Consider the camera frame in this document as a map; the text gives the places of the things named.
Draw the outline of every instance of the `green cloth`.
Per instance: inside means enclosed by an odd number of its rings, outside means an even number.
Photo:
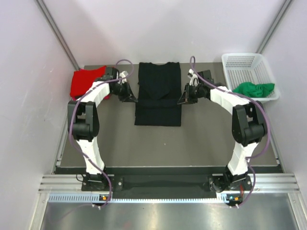
[[[274,90],[275,84],[258,84],[255,85],[251,82],[244,82],[239,84],[233,92],[243,94],[247,97],[267,97]]]

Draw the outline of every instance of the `red cloth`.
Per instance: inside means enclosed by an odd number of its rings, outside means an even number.
[[[105,73],[106,66],[100,67],[99,69],[94,70],[85,70],[81,69],[79,71],[74,71],[73,77],[71,80],[71,97],[77,98],[86,93],[89,88],[92,86],[96,78],[102,77]]]

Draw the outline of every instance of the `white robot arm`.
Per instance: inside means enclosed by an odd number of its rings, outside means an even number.
[[[214,84],[209,70],[198,73],[204,79]],[[219,83],[215,86],[223,91],[212,88],[202,81],[193,70],[189,70],[190,82],[186,84],[183,95],[178,104],[194,104],[198,98],[207,98],[219,104],[232,115],[232,134],[235,147],[230,162],[225,168],[223,180],[212,182],[217,192],[232,189],[243,183],[247,177],[248,158],[267,133],[267,127],[260,110],[249,100],[227,93],[229,90]]]
[[[104,180],[100,171],[89,162],[90,159],[101,170],[105,169],[105,164],[101,159],[97,143],[97,135],[99,132],[97,107],[110,93],[118,95],[119,100],[122,102],[137,102],[129,82],[127,79],[122,79],[127,75],[128,73],[126,71],[119,73],[116,68],[107,67],[105,74],[93,82],[91,88],[88,90],[90,93],[81,99],[75,117],[72,117],[72,114],[77,101],[72,100],[68,103],[68,124],[73,119],[72,135],[82,152],[88,156],[88,158],[84,157],[87,174],[86,180],[88,181],[102,182]],[[101,84],[103,81],[119,78],[122,80]]]

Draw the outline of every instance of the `metal floor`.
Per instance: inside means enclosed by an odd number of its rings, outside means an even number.
[[[254,194],[240,209],[225,204],[48,203],[42,230],[297,230],[287,194]]]
[[[189,64],[180,64],[182,89],[188,83]],[[96,69],[98,66],[87,66]],[[119,70],[130,70],[119,65]],[[138,69],[130,78],[138,97]],[[197,63],[199,71],[210,69],[215,82],[226,85],[222,63]],[[231,115],[206,99],[182,106],[181,127],[135,126],[135,105],[121,103],[116,96],[98,107],[100,131],[98,146],[106,166],[225,166],[233,153]],[[266,138],[255,149],[259,153]],[[267,153],[251,161],[252,165],[277,165],[270,145]],[[85,167],[83,157],[67,140],[61,167]]]

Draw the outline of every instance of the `laundry basket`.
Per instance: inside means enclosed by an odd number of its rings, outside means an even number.
[[[229,90],[249,81],[254,84],[276,83],[265,57],[254,53],[232,53],[222,56],[224,75]],[[253,98],[267,102],[279,98],[279,90],[275,84],[274,91],[265,98]]]

